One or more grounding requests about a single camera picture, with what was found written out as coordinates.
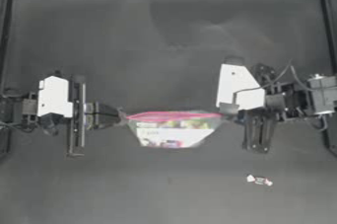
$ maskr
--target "black backdrop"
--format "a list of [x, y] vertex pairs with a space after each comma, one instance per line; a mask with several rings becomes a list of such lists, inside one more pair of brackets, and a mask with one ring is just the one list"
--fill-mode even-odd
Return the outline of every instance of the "black backdrop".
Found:
[[[126, 112], [211, 109], [219, 64], [328, 73], [318, 0], [13, 0], [6, 85], [29, 91], [54, 69], [83, 74], [87, 99]], [[335, 158], [306, 124], [280, 125], [267, 156], [223, 125], [197, 149], [141, 148], [127, 128], [13, 134], [0, 166], [1, 223], [330, 223]], [[246, 183], [266, 176], [271, 187]]]

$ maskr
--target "snack bag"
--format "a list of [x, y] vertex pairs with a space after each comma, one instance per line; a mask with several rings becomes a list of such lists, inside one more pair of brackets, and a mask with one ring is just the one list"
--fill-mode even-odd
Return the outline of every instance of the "snack bag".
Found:
[[154, 148], [190, 148], [222, 122], [219, 113], [142, 112], [127, 116], [127, 125], [142, 146]]

